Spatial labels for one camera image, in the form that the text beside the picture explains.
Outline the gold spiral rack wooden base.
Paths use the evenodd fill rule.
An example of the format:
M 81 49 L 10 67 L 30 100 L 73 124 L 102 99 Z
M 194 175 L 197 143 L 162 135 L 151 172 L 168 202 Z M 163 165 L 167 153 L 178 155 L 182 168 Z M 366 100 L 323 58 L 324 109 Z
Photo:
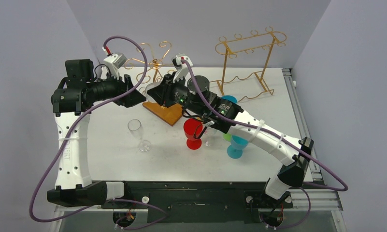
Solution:
M 164 73 L 160 71 L 162 67 L 171 66 L 170 63 L 164 63 L 164 58 L 169 54 L 172 44 L 168 41 L 162 41 L 158 44 L 160 48 L 166 49 L 164 54 L 161 57 L 156 57 L 153 47 L 148 43 L 140 43 L 142 50 L 148 48 L 151 54 L 151 60 L 147 62 L 148 69 L 145 78 L 143 79 L 143 84 L 146 86 L 152 86 L 153 84 L 158 84 L 162 81 Z M 143 107 L 153 113 L 155 116 L 162 119 L 164 122 L 170 126 L 174 126 L 175 123 L 182 117 L 182 107 L 180 105 L 173 105 L 169 108 L 160 106 L 154 100 L 148 100 L 143 103 Z

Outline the patterned clear glass goblet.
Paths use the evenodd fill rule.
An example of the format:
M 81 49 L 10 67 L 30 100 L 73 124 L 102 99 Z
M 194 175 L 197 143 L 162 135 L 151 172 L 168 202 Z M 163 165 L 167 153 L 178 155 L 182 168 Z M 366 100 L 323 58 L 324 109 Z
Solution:
M 160 82 L 152 82 L 144 88 L 143 94 L 146 97 L 148 102 L 156 103 L 155 99 L 148 94 L 148 91 L 159 85 L 160 85 Z

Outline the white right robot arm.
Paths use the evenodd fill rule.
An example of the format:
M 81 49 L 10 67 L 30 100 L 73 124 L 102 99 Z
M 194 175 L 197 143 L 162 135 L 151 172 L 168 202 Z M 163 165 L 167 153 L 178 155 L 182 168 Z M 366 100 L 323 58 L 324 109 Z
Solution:
M 180 105 L 199 117 L 207 127 L 244 141 L 275 157 L 282 167 L 266 182 L 261 200 L 266 206 L 282 203 L 289 196 L 288 189 L 303 185 L 311 160 L 313 140 L 297 139 L 273 129 L 256 119 L 236 103 L 210 91 L 209 80 L 196 75 L 189 80 L 176 79 L 167 74 L 161 82 L 149 84 L 146 93 L 153 102 L 169 108 Z

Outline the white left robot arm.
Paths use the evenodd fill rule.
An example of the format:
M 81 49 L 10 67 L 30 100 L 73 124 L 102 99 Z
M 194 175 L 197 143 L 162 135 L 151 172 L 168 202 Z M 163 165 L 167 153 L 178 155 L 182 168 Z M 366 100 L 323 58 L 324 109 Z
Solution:
M 111 199 L 121 208 L 132 203 L 132 193 L 126 191 L 123 181 L 93 181 L 87 160 L 87 133 L 91 109 L 95 102 L 109 100 L 129 90 L 129 75 L 121 77 L 122 61 L 106 58 L 103 65 L 107 77 L 93 75 L 93 62 L 74 59 L 65 62 L 64 77 L 51 96 L 53 113 L 58 130 L 58 142 L 62 148 L 58 156 L 58 174 L 55 187 L 47 192 L 47 200 L 64 207 L 93 206 Z

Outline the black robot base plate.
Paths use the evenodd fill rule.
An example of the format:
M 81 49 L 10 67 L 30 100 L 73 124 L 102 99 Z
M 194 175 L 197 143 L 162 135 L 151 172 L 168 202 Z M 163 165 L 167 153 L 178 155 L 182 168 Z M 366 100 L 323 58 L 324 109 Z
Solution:
M 277 214 L 293 208 L 290 193 L 286 200 L 272 200 L 264 193 L 265 182 L 144 182 L 126 183 L 124 199 L 142 201 L 158 207 L 109 201 L 103 209 L 125 211 L 146 209 L 148 222 L 168 215 L 165 223 L 211 223 L 243 221 L 257 223 L 258 213 Z

